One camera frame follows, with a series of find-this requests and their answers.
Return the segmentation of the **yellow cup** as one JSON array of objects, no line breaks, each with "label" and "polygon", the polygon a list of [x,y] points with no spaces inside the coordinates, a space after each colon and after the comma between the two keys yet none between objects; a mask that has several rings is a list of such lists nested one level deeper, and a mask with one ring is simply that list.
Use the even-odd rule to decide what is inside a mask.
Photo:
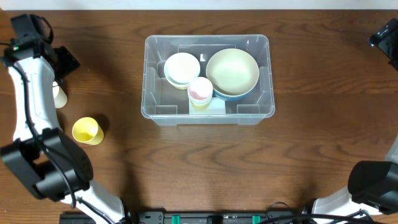
[{"label": "yellow cup", "polygon": [[190,102],[190,105],[191,105],[193,108],[195,108],[196,110],[205,110],[205,109],[207,109],[207,107],[209,107],[210,102],[202,103],[202,104],[196,104],[196,103]]},{"label": "yellow cup", "polygon": [[91,117],[80,118],[72,127],[72,135],[78,142],[98,145],[104,139],[104,132],[98,122]]}]

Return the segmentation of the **clear plastic storage container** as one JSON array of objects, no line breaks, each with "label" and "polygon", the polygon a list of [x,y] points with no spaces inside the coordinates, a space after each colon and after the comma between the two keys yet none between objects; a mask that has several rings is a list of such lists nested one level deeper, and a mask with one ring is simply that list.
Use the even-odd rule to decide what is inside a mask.
[{"label": "clear plastic storage container", "polygon": [[[165,78],[164,65],[173,54],[195,56],[206,75],[208,60],[224,49],[240,49],[254,57],[259,81],[245,98],[225,101],[226,114],[189,115],[186,90],[172,86]],[[275,113],[270,43],[262,34],[248,35],[151,35],[146,38],[141,113],[159,126],[178,124],[255,125]]]}]

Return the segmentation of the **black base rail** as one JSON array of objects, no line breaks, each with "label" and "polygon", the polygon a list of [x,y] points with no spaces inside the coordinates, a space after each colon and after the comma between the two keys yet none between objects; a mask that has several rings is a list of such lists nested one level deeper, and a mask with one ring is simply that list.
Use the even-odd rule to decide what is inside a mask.
[{"label": "black base rail", "polygon": [[340,220],[320,218],[300,218],[297,220],[279,220],[279,217],[296,215],[291,209],[276,209],[263,213],[177,213],[177,212],[141,212],[133,215],[128,222],[135,224],[229,224],[262,223],[274,219],[274,223],[346,223]]}]

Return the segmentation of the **yellow cup front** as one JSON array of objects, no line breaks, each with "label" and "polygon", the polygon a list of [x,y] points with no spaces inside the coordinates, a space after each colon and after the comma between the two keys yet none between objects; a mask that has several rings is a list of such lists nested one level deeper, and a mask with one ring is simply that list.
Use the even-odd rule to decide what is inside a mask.
[{"label": "yellow cup front", "polygon": [[104,139],[104,132],[98,122],[91,117],[80,118],[72,127],[72,135],[78,142],[98,145]]}]

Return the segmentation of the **small yellow bowl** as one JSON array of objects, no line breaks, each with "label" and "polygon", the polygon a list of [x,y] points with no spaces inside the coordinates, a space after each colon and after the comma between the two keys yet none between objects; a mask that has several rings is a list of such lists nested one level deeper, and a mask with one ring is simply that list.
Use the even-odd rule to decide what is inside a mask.
[{"label": "small yellow bowl", "polygon": [[170,84],[179,90],[186,90],[188,88],[188,84],[176,84],[173,82],[170,82]]}]

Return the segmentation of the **small white bowl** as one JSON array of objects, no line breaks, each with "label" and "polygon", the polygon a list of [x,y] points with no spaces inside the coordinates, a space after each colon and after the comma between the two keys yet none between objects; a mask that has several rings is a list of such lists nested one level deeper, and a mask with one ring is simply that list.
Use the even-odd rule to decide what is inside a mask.
[{"label": "small white bowl", "polygon": [[200,63],[192,54],[176,53],[166,60],[164,74],[172,83],[186,85],[199,76]]}]

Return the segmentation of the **cream white cup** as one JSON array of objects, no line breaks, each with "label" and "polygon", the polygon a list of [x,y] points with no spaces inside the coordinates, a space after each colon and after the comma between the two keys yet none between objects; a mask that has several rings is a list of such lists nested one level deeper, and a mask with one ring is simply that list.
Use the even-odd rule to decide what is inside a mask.
[{"label": "cream white cup", "polygon": [[62,108],[67,104],[68,98],[66,93],[62,90],[60,85],[54,81],[53,82],[53,100],[56,108]]}]

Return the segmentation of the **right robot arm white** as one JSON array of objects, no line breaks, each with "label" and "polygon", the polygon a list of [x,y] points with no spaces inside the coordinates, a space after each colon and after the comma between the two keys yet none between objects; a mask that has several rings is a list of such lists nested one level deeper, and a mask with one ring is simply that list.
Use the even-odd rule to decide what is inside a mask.
[{"label": "right robot arm white", "polygon": [[348,185],[328,197],[318,198],[303,213],[314,223],[371,221],[373,215],[397,212],[397,141],[383,161],[360,161]]}]

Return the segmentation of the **white label in container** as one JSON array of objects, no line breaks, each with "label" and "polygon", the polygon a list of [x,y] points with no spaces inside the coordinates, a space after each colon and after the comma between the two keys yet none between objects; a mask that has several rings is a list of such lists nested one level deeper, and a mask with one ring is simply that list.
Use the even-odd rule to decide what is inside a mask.
[{"label": "white label in container", "polygon": [[194,114],[226,114],[226,103],[224,100],[214,97],[210,101],[209,107],[205,110],[196,110],[189,102],[189,115]]}]

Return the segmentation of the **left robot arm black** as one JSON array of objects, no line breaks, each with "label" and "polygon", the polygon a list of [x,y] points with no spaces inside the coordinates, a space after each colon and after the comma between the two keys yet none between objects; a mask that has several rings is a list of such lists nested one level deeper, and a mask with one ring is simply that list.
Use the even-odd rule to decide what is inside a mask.
[{"label": "left robot arm black", "polygon": [[88,155],[58,122],[53,83],[79,62],[64,46],[52,47],[46,18],[22,14],[11,25],[16,38],[1,61],[13,81],[17,124],[12,144],[1,148],[3,163],[37,199],[67,203],[95,223],[132,223],[123,201],[95,181]]}]

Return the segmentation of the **large beige bowl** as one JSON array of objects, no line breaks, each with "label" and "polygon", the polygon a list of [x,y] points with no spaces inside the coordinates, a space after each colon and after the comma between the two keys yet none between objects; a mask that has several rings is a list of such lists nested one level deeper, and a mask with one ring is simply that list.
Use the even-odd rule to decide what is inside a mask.
[{"label": "large beige bowl", "polygon": [[256,60],[240,49],[224,49],[215,53],[206,66],[206,77],[210,82],[249,82],[259,80]]}]

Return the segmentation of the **light blue cup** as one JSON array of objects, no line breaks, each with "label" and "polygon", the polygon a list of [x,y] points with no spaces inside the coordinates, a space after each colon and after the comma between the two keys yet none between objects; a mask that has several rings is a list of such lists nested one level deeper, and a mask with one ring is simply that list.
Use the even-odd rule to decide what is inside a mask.
[{"label": "light blue cup", "polygon": [[211,101],[212,96],[209,96],[208,98],[206,98],[204,100],[198,100],[198,99],[195,99],[194,97],[192,97],[191,95],[188,95],[188,99],[194,105],[205,105]]}]

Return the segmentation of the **small grey-blue bowl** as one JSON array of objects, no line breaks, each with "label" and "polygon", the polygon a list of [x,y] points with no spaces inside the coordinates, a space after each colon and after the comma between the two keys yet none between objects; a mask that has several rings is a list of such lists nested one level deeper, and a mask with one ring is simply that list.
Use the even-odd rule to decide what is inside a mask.
[{"label": "small grey-blue bowl", "polygon": [[177,83],[177,82],[175,82],[172,78],[171,78],[171,76],[169,75],[169,73],[165,70],[164,71],[164,75],[165,75],[165,78],[166,78],[166,80],[170,83],[170,82],[173,82],[173,83],[176,83],[176,84],[181,84],[181,83]]}]

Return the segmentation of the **dark blue bowl front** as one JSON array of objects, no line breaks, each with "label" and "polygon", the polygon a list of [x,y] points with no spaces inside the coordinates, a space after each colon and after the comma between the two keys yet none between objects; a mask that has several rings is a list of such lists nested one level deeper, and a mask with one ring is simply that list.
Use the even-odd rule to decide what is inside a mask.
[{"label": "dark blue bowl front", "polygon": [[249,82],[213,82],[213,91],[215,96],[225,101],[235,101],[247,97],[257,85]]}]

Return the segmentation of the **pink cup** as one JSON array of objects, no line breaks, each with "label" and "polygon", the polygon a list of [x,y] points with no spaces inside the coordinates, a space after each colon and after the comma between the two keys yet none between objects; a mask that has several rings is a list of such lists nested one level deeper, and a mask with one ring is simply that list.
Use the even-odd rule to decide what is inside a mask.
[{"label": "pink cup", "polygon": [[213,96],[213,85],[205,77],[196,77],[188,84],[188,96],[195,101],[205,101]]}]

